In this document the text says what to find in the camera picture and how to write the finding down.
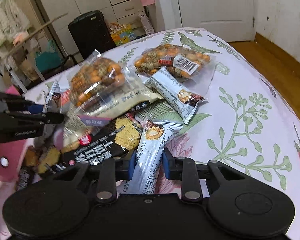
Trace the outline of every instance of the barcode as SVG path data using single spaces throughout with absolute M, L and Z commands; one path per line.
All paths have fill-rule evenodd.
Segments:
M 173 60 L 173 66 L 191 75 L 199 67 L 199 64 L 194 63 L 191 60 L 182 57 L 181 55 L 178 55 Z

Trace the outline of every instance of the wooden floor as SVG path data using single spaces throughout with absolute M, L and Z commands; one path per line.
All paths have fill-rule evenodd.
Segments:
M 287 100 L 300 119 L 300 78 L 254 41 L 230 42 Z

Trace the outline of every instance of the bed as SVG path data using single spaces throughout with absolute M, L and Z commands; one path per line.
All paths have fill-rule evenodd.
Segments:
M 300 239 L 300 121 L 291 107 L 235 49 L 202 28 L 163 31 L 103 55 L 132 64 L 145 49 L 164 43 L 208 52 L 217 60 L 206 95 L 208 103 L 200 105 L 191 122 L 168 143 L 172 155 L 189 157 L 198 163 L 219 160 L 281 190 L 296 209 L 287 235 L 293 240 Z M 75 66 L 34 87 L 25 94 L 26 99 L 43 103 L 49 84 L 59 79 L 61 88 L 67 86 L 66 76 L 78 69 Z M 200 82 L 193 83 L 191 89 L 200 94 L 201 86 Z M 155 111 L 161 118 L 178 118 L 169 114 L 172 110 L 168 107 L 149 111 Z M 204 180 L 201 185 L 204 196 L 208 196 Z M 160 170 L 156 193 L 180 193 L 180 190 L 181 184 L 167 181 Z M 0 182 L 0 239 L 9 235 L 1 208 L 12 192 L 13 183 Z

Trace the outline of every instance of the baseboard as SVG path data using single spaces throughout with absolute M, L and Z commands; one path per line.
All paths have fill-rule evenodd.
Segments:
M 285 52 L 273 42 L 269 41 L 260 33 L 256 33 L 255 42 L 283 62 L 288 69 L 290 69 L 298 78 L 300 78 L 300 63 L 293 56 Z

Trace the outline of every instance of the black suitcase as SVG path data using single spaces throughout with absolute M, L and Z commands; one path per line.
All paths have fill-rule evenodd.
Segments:
M 103 53 L 116 47 L 100 11 L 91 11 L 80 15 L 69 23 L 68 29 L 84 59 L 94 49 Z

